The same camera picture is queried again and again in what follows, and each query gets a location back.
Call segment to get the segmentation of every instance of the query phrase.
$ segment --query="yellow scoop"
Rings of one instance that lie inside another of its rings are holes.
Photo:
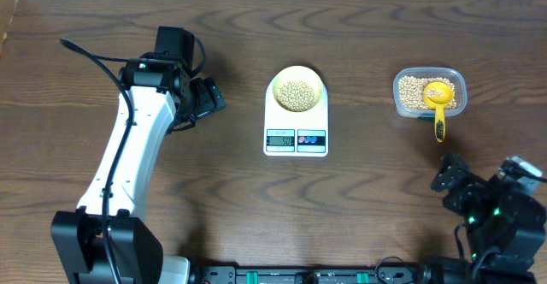
[[[432,109],[435,109],[435,138],[442,142],[446,134],[446,123],[444,122],[444,107],[454,98],[454,92],[445,83],[429,83],[424,89],[424,102]]]

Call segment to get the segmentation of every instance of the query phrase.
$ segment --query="bowl of beans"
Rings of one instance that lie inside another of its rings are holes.
[[[450,86],[454,99],[444,109],[445,116],[460,114],[468,104],[468,93],[462,75],[451,68],[416,67],[401,71],[393,81],[397,113],[404,117],[435,117],[435,109],[424,102],[424,89],[429,83]]]

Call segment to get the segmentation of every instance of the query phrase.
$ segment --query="kitchen scale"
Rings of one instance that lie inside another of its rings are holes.
[[[312,88],[315,105],[312,103],[311,109],[290,111],[279,101],[287,84],[295,83]],[[324,157],[328,153],[328,95],[312,69],[285,68],[270,82],[266,90],[264,153],[290,157]]]

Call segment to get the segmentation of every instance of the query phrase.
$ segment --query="green tape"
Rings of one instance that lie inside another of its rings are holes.
[[[366,284],[369,283],[368,281],[368,274],[367,273],[358,273],[357,274],[357,283],[359,284]]]
[[[247,284],[258,284],[258,272],[247,272]]]

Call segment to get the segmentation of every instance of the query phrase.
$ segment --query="clear plastic container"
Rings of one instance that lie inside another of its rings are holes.
[[[393,81],[393,97],[395,98],[395,106],[397,108],[397,113],[400,116],[404,117],[434,117],[435,110],[421,110],[421,109],[410,109],[403,105],[401,102],[401,95],[399,94],[399,80],[403,76],[414,76],[415,78],[446,78],[451,83],[454,84],[454,98],[456,100],[455,109],[447,109],[444,112],[445,116],[454,116],[460,114],[465,106],[468,104],[468,92],[465,88],[465,80],[462,75],[451,68],[438,68],[438,67],[415,67],[415,68],[406,68],[401,71]]]

